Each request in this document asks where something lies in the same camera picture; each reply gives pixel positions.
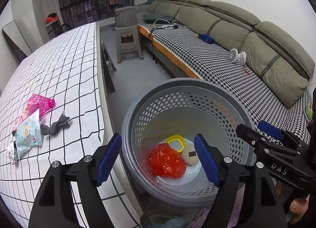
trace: gray plastic basket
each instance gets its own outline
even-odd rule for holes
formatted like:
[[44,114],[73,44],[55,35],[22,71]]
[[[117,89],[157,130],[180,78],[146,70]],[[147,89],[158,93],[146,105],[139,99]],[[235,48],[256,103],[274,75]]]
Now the gray plastic basket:
[[241,123],[254,128],[244,106],[225,89],[200,79],[170,79],[139,96],[129,108],[122,126],[124,160],[135,180],[154,197],[182,207],[209,206],[217,188],[203,168],[187,184],[165,185],[151,174],[148,156],[171,135],[193,142],[201,133],[224,156],[253,165],[253,148],[235,133]]

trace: red object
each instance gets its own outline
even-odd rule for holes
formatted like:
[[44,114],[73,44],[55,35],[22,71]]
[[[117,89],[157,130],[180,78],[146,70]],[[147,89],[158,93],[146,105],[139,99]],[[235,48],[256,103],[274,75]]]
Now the red object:
[[33,94],[26,102],[28,114],[33,114],[39,109],[39,115],[43,116],[50,108],[55,105],[55,100],[39,94]]
[[46,22],[47,23],[50,23],[50,22],[55,21],[55,20],[57,20],[57,16],[56,17],[48,17],[48,18],[46,18]]
[[186,170],[181,154],[172,149],[168,143],[158,144],[148,158],[152,174],[155,176],[180,178]]

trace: red plastic bag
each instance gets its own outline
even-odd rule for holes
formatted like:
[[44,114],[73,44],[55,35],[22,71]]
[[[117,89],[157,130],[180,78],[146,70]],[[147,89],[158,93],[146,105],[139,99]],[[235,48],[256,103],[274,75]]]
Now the red plastic bag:
[[186,170],[181,154],[172,149],[168,143],[158,144],[148,158],[149,166],[155,176],[180,178]]

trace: bed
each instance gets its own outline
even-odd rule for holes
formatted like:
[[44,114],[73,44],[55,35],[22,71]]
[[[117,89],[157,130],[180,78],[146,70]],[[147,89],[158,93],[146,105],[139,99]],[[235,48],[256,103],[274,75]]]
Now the bed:
[[[113,136],[99,33],[97,22],[52,39],[22,61],[1,95],[0,196],[22,227],[28,227],[34,199],[51,163],[77,162]],[[32,147],[11,165],[6,156],[6,148],[14,140],[11,130],[34,93],[56,102],[42,117],[42,124],[50,126],[64,110],[71,126],[56,136],[45,136],[42,147]],[[79,224],[88,227],[76,183],[71,185]],[[120,157],[98,191],[115,227],[141,227],[142,212]]]

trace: plastic bag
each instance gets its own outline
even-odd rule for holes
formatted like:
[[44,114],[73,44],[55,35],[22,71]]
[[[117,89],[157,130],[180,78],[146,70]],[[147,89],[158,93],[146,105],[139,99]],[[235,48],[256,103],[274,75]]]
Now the plastic bag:
[[32,146],[43,145],[42,135],[40,133],[39,115],[40,110],[38,109],[17,127],[15,139],[16,151],[19,159],[21,158],[21,155],[28,151]]
[[148,158],[152,174],[155,176],[180,178],[186,170],[181,154],[172,149],[168,143],[158,144]]
[[14,127],[12,128],[12,131],[17,130],[18,126],[19,126],[24,120],[26,120],[26,119],[28,118],[28,116],[29,116],[28,109],[27,109],[27,107],[25,107],[25,108],[23,109],[23,112],[22,112],[21,116],[19,116],[19,117],[17,118],[17,120],[15,121],[15,124],[14,124]]
[[144,225],[144,228],[185,228],[186,222],[181,217],[175,217],[164,224]]

